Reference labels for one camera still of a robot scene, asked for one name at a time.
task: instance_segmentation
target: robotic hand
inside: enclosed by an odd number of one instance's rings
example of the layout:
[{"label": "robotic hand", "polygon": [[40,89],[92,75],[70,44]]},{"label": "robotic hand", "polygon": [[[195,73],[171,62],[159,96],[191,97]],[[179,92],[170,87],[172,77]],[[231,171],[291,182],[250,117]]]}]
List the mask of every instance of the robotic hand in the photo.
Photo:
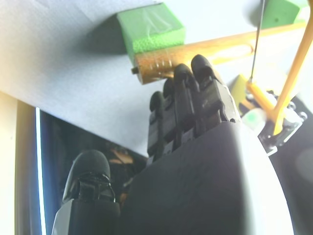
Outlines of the robotic hand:
[{"label": "robotic hand", "polygon": [[177,66],[151,98],[147,167],[121,213],[104,155],[81,156],[53,235],[293,234],[276,173],[228,88],[203,56],[191,67]]}]

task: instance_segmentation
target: beige wall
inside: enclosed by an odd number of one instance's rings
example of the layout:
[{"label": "beige wall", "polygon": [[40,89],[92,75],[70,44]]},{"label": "beige wall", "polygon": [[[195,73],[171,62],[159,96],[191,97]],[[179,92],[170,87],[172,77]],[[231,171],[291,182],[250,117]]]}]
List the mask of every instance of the beige wall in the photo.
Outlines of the beige wall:
[{"label": "beige wall", "polygon": [[0,228],[14,234],[14,175],[17,100],[0,92]]}]

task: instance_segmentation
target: green block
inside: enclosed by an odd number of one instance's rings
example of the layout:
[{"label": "green block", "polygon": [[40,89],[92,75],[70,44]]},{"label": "green block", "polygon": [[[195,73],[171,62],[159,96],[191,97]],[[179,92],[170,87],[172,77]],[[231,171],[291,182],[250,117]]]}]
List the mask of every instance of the green block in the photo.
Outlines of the green block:
[{"label": "green block", "polygon": [[310,17],[307,0],[269,0],[264,11],[262,28],[305,22]]},{"label": "green block", "polygon": [[128,55],[184,44],[185,28],[164,4],[117,14]]}]

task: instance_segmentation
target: metal pin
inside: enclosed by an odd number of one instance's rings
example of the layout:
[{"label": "metal pin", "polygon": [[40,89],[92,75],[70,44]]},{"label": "metal pin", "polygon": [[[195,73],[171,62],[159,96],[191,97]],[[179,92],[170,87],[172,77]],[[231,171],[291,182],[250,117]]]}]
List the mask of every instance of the metal pin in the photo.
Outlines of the metal pin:
[{"label": "metal pin", "polygon": [[253,56],[253,62],[252,62],[251,77],[249,78],[249,82],[252,82],[252,80],[253,80],[253,72],[254,72],[254,66],[255,66],[256,51],[257,51],[257,48],[258,48],[258,42],[259,42],[259,37],[260,37],[260,32],[261,32],[261,27],[262,27],[262,21],[263,21],[264,8],[265,8],[265,0],[261,0],[261,1],[262,1],[262,10],[261,10],[260,22],[259,22],[259,25],[258,25],[258,29],[256,31],[255,49],[254,49],[254,56]]}]

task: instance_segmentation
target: white table surface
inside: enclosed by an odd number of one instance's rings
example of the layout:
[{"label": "white table surface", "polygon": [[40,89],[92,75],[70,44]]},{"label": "white table surface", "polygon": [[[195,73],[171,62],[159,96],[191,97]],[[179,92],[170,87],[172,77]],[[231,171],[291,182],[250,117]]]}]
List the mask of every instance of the white table surface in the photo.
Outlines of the white table surface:
[{"label": "white table surface", "polygon": [[[186,43],[256,29],[257,0],[166,4],[186,27]],[[132,75],[113,14],[153,0],[0,0],[0,91],[147,155],[149,102],[164,81]],[[225,82],[242,63],[217,66]]]}]

